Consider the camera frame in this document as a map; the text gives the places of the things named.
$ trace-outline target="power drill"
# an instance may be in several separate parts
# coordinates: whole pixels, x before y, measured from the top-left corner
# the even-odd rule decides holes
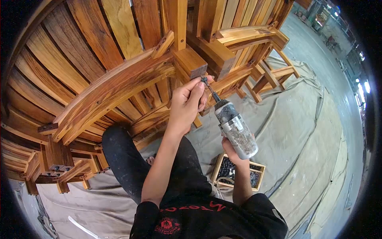
[[[220,122],[219,128],[223,136],[229,139],[239,158],[249,159],[254,156],[259,148],[255,142],[255,137],[245,124],[244,119],[235,110],[231,102],[220,99],[217,93],[214,92],[208,84],[206,77],[202,76],[201,81],[206,84],[212,93],[212,97],[216,101],[215,115]]]

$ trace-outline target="leg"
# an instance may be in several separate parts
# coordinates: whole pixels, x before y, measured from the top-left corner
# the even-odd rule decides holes
[[[202,173],[191,142],[183,136],[171,169],[170,181],[161,205],[182,195],[210,195],[211,184]]]
[[[127,129],[122,125],[110,126],[102,136],[102,146],[114,176],[128,195],[140,204],[150,166],[138,152]]]

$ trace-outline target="right hand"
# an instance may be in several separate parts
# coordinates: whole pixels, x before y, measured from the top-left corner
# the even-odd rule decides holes
[[[249,159],[242,160],[241,158],[239,158],[238,154],[236,153],[235,149],[233,148],[231,142],[229,141],[227,137],[223,137],[222,146],[225,153],[228,155],[228,158],[233,164],[235,165],[249,164]]]

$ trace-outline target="white stick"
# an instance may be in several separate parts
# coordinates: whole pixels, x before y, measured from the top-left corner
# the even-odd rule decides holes
[[[100,237],[98,237],[97,235],[95,235],[94,233],[92,233],[91,231],[89,231],[88,229],[84,228],[83,226],[81,226],[80,224],[78,224],[78,222],[76,222],[71,216],[68,216],[68,219],[69,221],[71,221],[74,225],[76,225],[79,229],[83,230],[84,232],[86,232],[87,234],[89,234],[90,236],[96,238],[96,239],[101,239]]]

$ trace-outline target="light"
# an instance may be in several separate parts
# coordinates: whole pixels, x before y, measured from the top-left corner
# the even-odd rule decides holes
[[[365,85],[366,92],[370,93],[370,85],[369,85],[369,82],[367,80],[365,81],[364,85]]]
[[[358,90],[359,90],[359,94],[361,96],[362,102],[365,103],[365,96],[363,95],[363,89],[362,89],[361,83],[358,83]]]

